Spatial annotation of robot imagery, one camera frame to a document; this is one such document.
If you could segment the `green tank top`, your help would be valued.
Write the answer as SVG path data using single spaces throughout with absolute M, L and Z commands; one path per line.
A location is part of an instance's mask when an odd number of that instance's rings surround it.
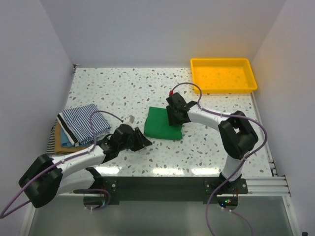
M 182 126 L 170 126 L 165 108 L 149 107 L 144 125 L 144 135 L 149 138 L 179 141 L 183 138 Z

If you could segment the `blue white striped tank top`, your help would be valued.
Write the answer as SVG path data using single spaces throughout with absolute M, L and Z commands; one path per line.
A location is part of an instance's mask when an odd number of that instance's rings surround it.
M 61 112 L 80 145 L 94 141 L 90 125 L 90 116 L 93 112 L 97 112 L 92 115 L 92 124 L 95 135 L 98 138 L 104 135 L 111 126 L 104 116 L 98 112 L 95 104 L 92 103 L 81 107 L 65 109 Z

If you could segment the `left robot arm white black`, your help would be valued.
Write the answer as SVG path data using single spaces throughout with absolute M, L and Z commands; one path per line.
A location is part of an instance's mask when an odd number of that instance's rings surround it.
M 109 162 L 121 151 L 136 152 L 150 145 L 152 142 L 138 127 L 123 123 L 114 133 L 82 151 L 55 158 L 47 154 L 37 157 L 20 178 L 19 185 L 35 208 L 43 207 L 65 192 L 61 191 L 61 185 L 68 176 Z

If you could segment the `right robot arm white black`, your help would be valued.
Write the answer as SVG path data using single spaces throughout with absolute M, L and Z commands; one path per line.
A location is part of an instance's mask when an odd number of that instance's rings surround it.
M 227 159 L 214 187 L 219 186 L 222 192 L 231 193 L 242 175 L 242 169 L 236 168 L 258 142 L 258 136 L 247 117 L 241 111 L 222 115 L 216 115 L 216 111 L 213 110 L 208 113 L 199 108 L 196 101 L 186 102 L 179 93 L 172 91 L 166 101 L 169 125 L 193 122 L 219 132 Z

